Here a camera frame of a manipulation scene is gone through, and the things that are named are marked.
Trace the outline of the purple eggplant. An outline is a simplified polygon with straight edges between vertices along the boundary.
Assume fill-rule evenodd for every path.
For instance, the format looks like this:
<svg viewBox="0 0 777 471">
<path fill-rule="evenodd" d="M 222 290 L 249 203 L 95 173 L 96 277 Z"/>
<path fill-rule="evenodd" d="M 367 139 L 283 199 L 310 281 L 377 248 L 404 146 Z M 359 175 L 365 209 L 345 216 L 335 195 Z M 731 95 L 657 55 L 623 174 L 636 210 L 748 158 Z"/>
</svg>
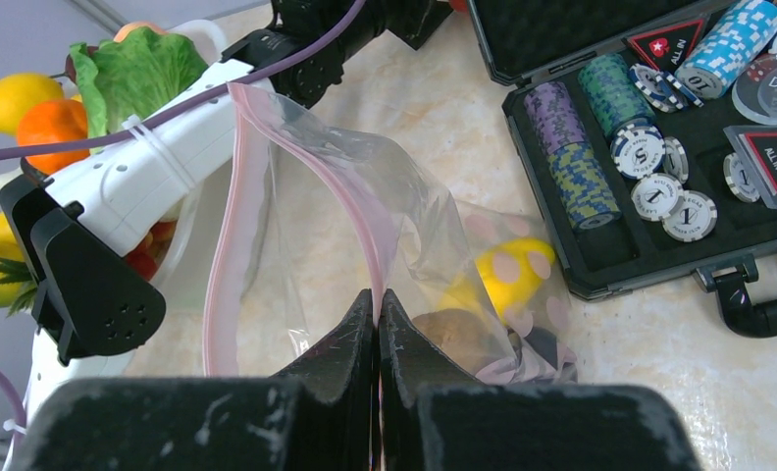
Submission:
<svg viewBox="0 0 777 471">
<path fill-rule="evenodd" d="M 515 356 L 496 360 L 478 377 L 491 384 L 576 384 L 576 354 L 544 328 L 533 328 L 525 337 L 512 329 L 508 338 Z"/>
</svg>

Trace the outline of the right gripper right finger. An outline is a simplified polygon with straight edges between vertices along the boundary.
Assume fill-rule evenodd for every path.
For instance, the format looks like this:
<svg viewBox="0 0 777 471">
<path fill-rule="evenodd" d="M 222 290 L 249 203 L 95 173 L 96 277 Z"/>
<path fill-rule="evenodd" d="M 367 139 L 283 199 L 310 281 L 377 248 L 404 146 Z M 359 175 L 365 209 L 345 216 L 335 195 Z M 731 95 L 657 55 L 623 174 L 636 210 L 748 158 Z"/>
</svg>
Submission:
<svg viewBox="0 0 777 471">
<path fill-rule="evenodd" d="M 392 289 L 378 323 L 381 434 L 387 470 L 442 470 L 436 423 L 417 405 L 421 392 L 450 385 L 478 385 L 476 377 L 429 341 Z"/>
</svg>

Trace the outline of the brown potato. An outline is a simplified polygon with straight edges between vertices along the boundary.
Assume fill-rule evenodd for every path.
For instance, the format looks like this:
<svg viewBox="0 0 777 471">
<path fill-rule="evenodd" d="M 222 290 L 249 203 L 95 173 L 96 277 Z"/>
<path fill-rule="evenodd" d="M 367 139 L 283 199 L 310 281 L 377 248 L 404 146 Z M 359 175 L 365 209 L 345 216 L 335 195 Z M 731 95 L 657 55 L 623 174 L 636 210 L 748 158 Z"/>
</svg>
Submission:
<svg viewBox="0 0 777 471">
<path fill-rule="evenodd" d="M 495 338 L 475 314 L 444 309 L 416 316 L 413 325 L 433 345 L 465 371 L 476 374 L 493 363 Z"/>
</svg>

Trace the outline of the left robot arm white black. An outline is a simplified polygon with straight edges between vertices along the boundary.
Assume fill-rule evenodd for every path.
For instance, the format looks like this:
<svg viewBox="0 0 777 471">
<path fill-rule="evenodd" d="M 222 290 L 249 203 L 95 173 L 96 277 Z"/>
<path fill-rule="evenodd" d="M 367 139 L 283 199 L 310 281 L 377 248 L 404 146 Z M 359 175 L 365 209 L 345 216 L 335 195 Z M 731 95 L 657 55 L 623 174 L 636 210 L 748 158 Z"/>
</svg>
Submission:
<svg viewBox="0 0 777 471">
<path fill-rule="evenodd" d="M 0 205 L 37 291 L 31 375 L 34 416 L 63 385 L 121 376 L 166 321 L 171 303 L 202 300 L 202 370 L 239 372 L 242 306 L 270 298 L 292 353 L 306 352 L 294 270 L 284 260 L 278 156 L 289 155 L 334 198 L 370 277 L 387 291 L 400 229 L 385 166 L 395 143 L 327 128 L 237 59 L 212 64 L 148 119 L 131 115 L 92 154 L 37 181 L 21 174 Z"/>
</svg>

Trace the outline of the clear zip top bag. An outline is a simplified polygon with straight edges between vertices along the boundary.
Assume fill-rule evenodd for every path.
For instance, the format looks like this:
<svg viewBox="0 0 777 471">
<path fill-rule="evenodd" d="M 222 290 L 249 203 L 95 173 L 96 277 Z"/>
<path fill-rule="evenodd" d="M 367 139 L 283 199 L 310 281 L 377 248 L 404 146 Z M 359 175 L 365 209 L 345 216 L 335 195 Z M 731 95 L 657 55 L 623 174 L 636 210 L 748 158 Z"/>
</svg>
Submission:
<svg viewBox="0 0 777 471">
<path fill-rule="evenodd" d="M 454 199 L 387 137 L 328 126 L 256 85 L 231 84 L 229 99 L 232 174 L 202 335 L 209 376 L 286 366 L 363 289 L 372 292 L 373 325 L 389 288 L 412 321 L 436 311 L 448 282 L 482 251 L 517 237 L 550 244 L 539 219 Z M 500 360 L 515 356 L 509 329 L 521 337 L 547 329 L 573 351 L 569 307 L 556 254 L 526 306 L 478 318 Z"/>
</svg>

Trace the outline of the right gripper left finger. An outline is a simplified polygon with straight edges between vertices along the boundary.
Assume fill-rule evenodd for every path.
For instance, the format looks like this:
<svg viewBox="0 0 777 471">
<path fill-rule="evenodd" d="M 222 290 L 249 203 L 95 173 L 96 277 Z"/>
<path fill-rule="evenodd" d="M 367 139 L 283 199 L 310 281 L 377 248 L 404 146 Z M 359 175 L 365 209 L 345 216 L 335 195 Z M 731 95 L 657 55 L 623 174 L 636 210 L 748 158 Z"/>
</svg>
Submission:
<svg viewBox="0 0 777 471">
<path fill-rule="evenodd" d="M 274 376 L 300 385 L 291 415 L 285 470 L 369 470 L 376 333 L 369 289 L 341 321 Z"/>
</svg>

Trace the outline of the yellow mango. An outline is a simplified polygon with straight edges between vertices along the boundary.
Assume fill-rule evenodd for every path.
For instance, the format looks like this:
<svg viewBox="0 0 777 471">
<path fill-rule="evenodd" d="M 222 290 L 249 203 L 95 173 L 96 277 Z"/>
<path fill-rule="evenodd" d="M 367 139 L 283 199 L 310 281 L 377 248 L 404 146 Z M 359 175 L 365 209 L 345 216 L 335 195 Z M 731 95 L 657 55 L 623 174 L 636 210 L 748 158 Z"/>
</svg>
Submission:
<svg viewBox="0 0 777 471">
<path fill-rule="evenodd" d="M 434 309 L 502 320 L 506 311 L 526 306 L 537 294 L 555 261 L 551 245 L 535 237 L 499 243 L 482 251 L 448 282 Z"/>
</svg>

